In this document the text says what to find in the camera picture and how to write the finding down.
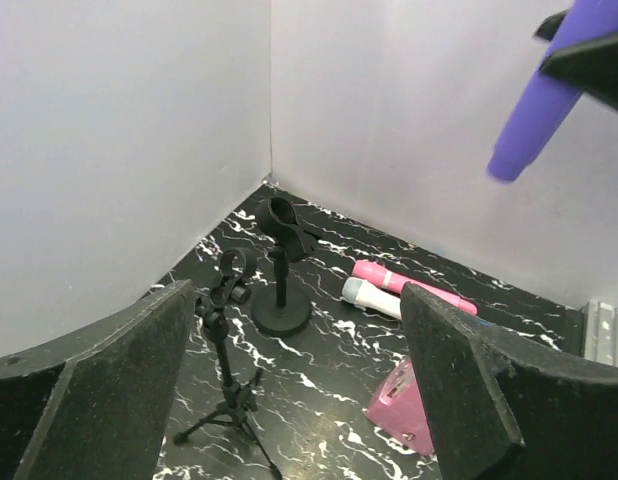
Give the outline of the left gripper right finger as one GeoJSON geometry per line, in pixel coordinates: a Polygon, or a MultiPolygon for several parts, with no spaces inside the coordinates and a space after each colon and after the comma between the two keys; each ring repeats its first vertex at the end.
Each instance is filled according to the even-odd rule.
{"type": "Polygon", "coordinates": [[[618,368],[540,345],[415,284],[402,328],[445,479],[618,479],[618,368]]]}

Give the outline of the purple microphone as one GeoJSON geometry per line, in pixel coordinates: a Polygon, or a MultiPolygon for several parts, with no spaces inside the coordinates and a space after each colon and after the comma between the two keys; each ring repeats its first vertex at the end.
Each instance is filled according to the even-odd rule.
{"type": "Polygon", "coordinates": [[[549,47],[487,165],[502,182],[537,159],[583,94],[618,112],[618,0],[576,1],[543,20],[535,36],[549,47]]]}

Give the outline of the white microphone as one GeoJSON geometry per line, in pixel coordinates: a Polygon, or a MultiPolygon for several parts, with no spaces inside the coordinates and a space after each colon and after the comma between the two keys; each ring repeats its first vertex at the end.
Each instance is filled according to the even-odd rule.
{"type": "Polygon", "coordinates": [[[359,309],[372,309],[396,321],[402,319],[400,298],[386,293],[367,280],[348,278],[342,287],[341,298],[359,309]]]}

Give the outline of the black round-base mic stand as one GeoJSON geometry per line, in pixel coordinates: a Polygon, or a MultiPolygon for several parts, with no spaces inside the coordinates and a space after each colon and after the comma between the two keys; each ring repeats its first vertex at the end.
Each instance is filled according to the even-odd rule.
{"type": "Polygon", "coordinates": [[[312,314],[308,294],[288,283],[289,265],[313,256],[322,234],[279,196],[263,200],[255,210],[255,219],[259,230],[274,240],[268,258],[273,261],[275,283],[256,292],[251,318],[261,333],[287,338],[306,328],[312,314]]]}

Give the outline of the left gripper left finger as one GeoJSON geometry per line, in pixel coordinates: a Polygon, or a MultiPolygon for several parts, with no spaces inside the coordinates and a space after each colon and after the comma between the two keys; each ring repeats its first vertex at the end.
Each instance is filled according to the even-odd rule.
{"type": "Polygon", "coordinates": [[[0,479],[151,478],[195,299],[176,281],[0,358],[0,479]]]}

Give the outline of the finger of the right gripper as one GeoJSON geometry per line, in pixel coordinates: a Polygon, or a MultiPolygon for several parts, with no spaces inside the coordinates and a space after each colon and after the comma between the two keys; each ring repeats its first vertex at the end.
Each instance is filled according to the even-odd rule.
{"type": "Polygon", "coordinates": [[[618,9],[566,9],[535,35],[549,47],[533,74],[533,116],[566,117],[582,93],[618,110],[618,9]]]}

